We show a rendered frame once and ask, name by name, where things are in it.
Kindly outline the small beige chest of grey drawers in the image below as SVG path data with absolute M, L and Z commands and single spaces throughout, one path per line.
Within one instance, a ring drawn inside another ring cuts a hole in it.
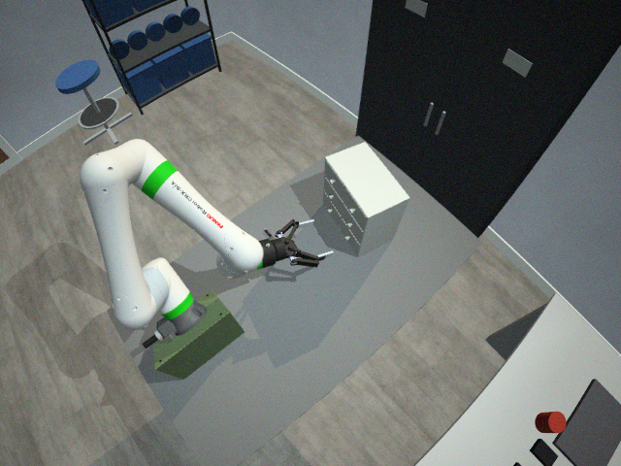
M 409 196 L 376 154 L 365 142 L 326 156 L 323 205 L 326 160 L 344 184 L 343 205 L 347 189 L 367 217 L 356 256 L 392 241 Z

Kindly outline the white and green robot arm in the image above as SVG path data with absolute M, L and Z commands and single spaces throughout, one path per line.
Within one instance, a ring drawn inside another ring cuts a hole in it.
M 165 258 L 141 268 L 129 212 L 131 183 L 218 252 L 216 265 L 224 277 L 237 279 L 276 264 L 276 249 L 269 239 L 257 241 L 223 216 L 147 141 L 134 139 L 91 155 L 82 165 L 80 182 L 103 254 L 116 320 L 139 330 L 158 312 L 164 316 L 154 335 L 143 342 L 145 348 L 157 340 L 170 343 L 188 332 L 207 309 L 193 299 Z

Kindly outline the grey drawer front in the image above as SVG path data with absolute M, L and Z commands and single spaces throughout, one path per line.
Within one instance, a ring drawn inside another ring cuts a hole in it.
M 324 192 L 324 206 L 326 207 L 328 214 L 330 214 L 332 216 L 332 218 L 334 219 L 335 223 L 340 228 L 341 215 L 339 214 L 339 212 L 337 211 L 337 209 L 335 208 L 335 206 L 333 205 L 331 200 L 329 200 L 329 198 L 328 198 L 328 196 L 327 196 L 327 194 L 325 192 Z
M 357 255 L 360 245 L 357 242 L 357 240 L 355 239 L 355 237 L 353 236 L 353 234 L 351 233 L 351 231 L 349 230 L 349 228 L 347 228 L 347 226 L 346 226 L 346 224 L 345 224 L 343 219 L 342 219 L 341 231 L 343 232 L 345 240 L 349 242 L 349 244 L 351 245 L 352 249 L 354 250 L 354 252 Z
M 330 185 L 328 180 L 325 178 L 325 192 L 328 195 L 329 200 L 333 202 L 339 213 L 342 215 L 343 201 L 335 191 L 335 189 Z M 331 196 L 332 195 L 332 196 Z
M 355 219 L 353 218 L 353 216 L 351 215 L 351 213 L 349 212 L 349 210 L 347 209 L 345 205 L 343 205 L 343 220 L 345 221 L 347 228 L 351 230 L 351 232 L 353 233 L 353 235 L 355 236 L 355 238 L 360 244 L 363 231 L 360 228 L 360 226 L 357 224 L 357 222 L 355 221 Z
M 344 203 L 364 231 L 367 217 L 347 189 L 345 191 Z
M 337 193 L 339 194 L 339 196 L 343 200 L 344 184 L 340 180 L 338 175 L 335 173 L 333 168 L 330 166 L 330 164 L 328 163 L 327 160 L 326 160 L 326 173 L 325 173 L 325 176 L 328 179 L 329 183 L 333 186 L 333 188 L 337 191 Z

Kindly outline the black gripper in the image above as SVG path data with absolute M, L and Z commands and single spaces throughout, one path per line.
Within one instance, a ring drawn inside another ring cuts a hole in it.
M 308 221 L 303 221 L 303 222 L 295 221 L 295 219 L 292 219 L 282 229 L 277 231 L 276 237 L 278 239 L 274 239 L 271 241 L 276 249 L 277 261 L 283 260 L 285 258 L 289 258 L 291 261 L 290 265 L 292 266 L 303 265 L 303 266 L 317 267 L 320 260 L 323 260 L 327 257 L 332 256 L 332 254 L 334 253 L 333 251 L 325 252 L 318 256 L 301 251 L 297 249 L 297 246 L 295 245 L 294 241 L 291 240 L 296 229 L 312 226 L 313 223 L 314 223 L 313 219 L 308 220 Z M 288 237 L 287 238 L 282 237 L 282 235 L 291 226 L 294 226 L 294 227 L 292 228 Z M 297 253 L 295 253 L 296 251 Z M 296 258 L 296 257 L 301 257 L 301 258 Z

